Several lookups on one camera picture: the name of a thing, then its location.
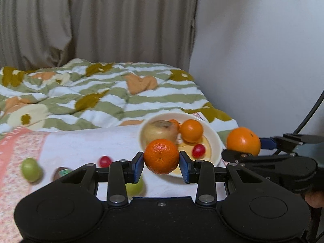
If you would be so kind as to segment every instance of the bowl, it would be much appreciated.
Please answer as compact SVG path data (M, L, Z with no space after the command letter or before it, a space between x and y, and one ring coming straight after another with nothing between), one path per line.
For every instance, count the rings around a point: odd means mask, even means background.
M153 117L150 117L149 119L145 120L139 129L139 133L138 133L138 142L140 144L140 147L142 149L142 151L145 150L146 148L146 144L144 142L144 140L142 139L142 130L143 128L151 122L154 122L156 120L171 120L171 119L176 119L180 124L185 122L188 119L194 119L197 120L201 123L203 129L204 129L204 140L203 140L203 144L205 144L205 141L208 141L209 144L209 149L206 147L206 158L202 158L202 160L206 160L206 161L210 161L214 164L214 166L217 166L221 160L221 152L222 152L222 141L219 138L218 134L216 133L216 131L214 131L212 129L212 127L210 127L208 122L205 122L203 120L198 119L197 117L195 117L194 115L191 114L187 114L187 113L183 113L183 112L167 112L167 113L162 113L162 114L158 114L155 115ZM195 146L195 144L186 144L182 147L180 144L178 145L178 149L179 151L182 150L186 150L187 154L189 155L189 157L192 160L193 159L192 155L191 155L191 149ZM169 175L174 176L174 177L180 177L182 178L179 166L172 171L171 173L169 173Z

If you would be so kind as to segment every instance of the curtain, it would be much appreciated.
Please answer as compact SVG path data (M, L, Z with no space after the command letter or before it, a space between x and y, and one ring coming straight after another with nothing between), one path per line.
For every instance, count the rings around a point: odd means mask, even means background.
M0 0L1 66L60 66L71 38L69 0Z
M71 0L72 55L188 70L197 0Z

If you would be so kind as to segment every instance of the white cloth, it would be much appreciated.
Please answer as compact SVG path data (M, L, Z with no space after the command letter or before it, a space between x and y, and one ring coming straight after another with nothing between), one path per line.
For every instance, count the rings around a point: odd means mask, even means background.
M35 191L51 182L58 167L79 168L86 163L95 163L101 156L109 156L113 161L131 160L138 151L139 125L110 127L105 129L78 130L50 133L43 144L39 164L44 169L41 183L33 186ZM145 182L145 197L191 196L195 201L197 184L185 184L182 178L156 175L146 167L142 177ZM217 183L217 199L226 197L224 183ZM106 200L107 184L100 183L97 197Z

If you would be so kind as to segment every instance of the wall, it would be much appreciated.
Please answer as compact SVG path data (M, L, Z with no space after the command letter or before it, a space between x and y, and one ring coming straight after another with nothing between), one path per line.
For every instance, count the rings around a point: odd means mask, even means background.
M189 71L239 125L294 131L324 89L324 0L198 0ZM302 133L324 134L324 103Z

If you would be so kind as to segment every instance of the bed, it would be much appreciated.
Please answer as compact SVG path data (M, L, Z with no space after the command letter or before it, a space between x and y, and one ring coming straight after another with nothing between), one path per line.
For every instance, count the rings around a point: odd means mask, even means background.
M168 65L73 59L62 67L34 71L4 67L0 77L0 242L21 239L14 207L51 182L56 168L76 169L103 155L131 159L140 149L139 124L155 114L193 114L209 122L223 142L237 127L208 102L189 73ZM29 184L20 174L28 157L43 168L38 184ZM143 176L142 196L195 196L196 186L184 185L182 179L158 177L147 169ZM218 199L225 197L222 190L218 193ZM98 198L105 195L99 189Z

